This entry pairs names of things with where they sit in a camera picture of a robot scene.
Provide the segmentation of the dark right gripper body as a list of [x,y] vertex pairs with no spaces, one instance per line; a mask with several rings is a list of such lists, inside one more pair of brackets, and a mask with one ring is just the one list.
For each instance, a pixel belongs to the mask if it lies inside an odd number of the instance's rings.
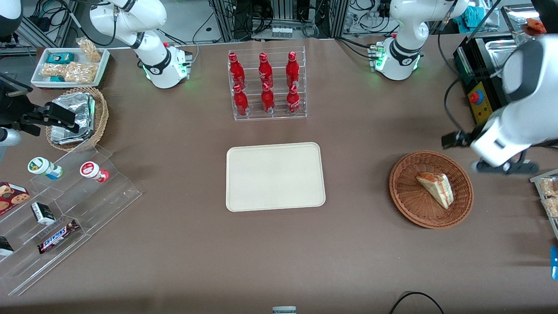
[[45,115],[44,107],[30,102],[28,89],[17,89],[13,86],[16,83],[18,81],[1,74],[0,126],[38,137],[39,126],[52,126],[54,121]]

